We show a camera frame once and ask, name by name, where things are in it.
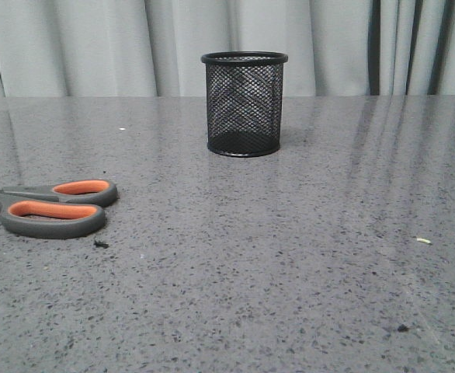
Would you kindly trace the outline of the black mesh pen cup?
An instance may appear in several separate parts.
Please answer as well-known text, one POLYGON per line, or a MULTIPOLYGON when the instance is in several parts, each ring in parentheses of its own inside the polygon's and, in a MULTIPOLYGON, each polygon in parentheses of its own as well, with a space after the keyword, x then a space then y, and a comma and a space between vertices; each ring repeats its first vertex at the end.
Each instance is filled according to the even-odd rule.
POLYGON ((206 72, 207 147, 232 157, 280 149, 284 53, 228 51, 201 57, 206 72))

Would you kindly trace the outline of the black debris crumb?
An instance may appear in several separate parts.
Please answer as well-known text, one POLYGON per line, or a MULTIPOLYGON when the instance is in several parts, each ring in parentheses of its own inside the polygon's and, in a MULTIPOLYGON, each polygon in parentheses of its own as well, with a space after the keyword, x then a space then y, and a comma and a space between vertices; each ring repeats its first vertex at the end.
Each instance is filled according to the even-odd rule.
POLYGON ((104 248, 104 249, 109 248, 109 244, 107 242, 98 241, 98 240, 94 241, 94 246, 99 247, 99 248, 104 248))
POLYGON ((406 326, 405 324, 401 324, 398 328, 397 328, 397 331, 399 333, 406 333, 409 331, 409 327, 406 326))

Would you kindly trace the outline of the grey pleated curtain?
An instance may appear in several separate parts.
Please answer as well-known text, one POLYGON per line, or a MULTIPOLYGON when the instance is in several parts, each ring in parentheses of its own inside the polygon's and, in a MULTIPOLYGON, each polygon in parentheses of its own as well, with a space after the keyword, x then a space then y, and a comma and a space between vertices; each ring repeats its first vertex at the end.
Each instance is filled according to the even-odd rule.
POLYGON ((203 54, 288 96, 455 95, 455 1, 0 1, 0 97, 202 96, 203 54))

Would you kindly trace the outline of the black debris crumb left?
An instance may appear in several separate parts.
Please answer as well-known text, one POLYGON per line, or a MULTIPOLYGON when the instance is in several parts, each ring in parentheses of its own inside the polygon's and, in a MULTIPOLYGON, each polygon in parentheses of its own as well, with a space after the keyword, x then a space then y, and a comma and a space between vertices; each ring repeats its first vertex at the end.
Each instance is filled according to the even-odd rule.
POLYGON ((98 240, 94 241, 94 246, 99 247, 99 248, 104 248, 104 249, 109 248, 109 244, 107 242, 98 241, 98 240))

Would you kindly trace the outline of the black debris crumb right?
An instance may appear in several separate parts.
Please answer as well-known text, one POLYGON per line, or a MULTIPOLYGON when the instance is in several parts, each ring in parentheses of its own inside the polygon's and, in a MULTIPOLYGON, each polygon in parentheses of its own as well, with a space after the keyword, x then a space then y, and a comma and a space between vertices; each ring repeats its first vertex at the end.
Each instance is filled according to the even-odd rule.
POLYGON ((401 324, 398 328, 397 328, 397 331, 399 333, 406 333, 409 331, 409 327, 406 326, 405 324, 401 324))

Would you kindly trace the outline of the grey orange handled scissors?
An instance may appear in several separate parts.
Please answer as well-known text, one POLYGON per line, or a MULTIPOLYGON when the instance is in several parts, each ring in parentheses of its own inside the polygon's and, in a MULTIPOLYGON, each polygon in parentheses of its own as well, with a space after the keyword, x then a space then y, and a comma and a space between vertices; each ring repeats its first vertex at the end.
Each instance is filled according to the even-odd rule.
POLYGON ((12 233, 42 239, 89 235, 106 223, 104 208, 118 197, 109 180, 77 180, 0 189, 0 222, 12 233))

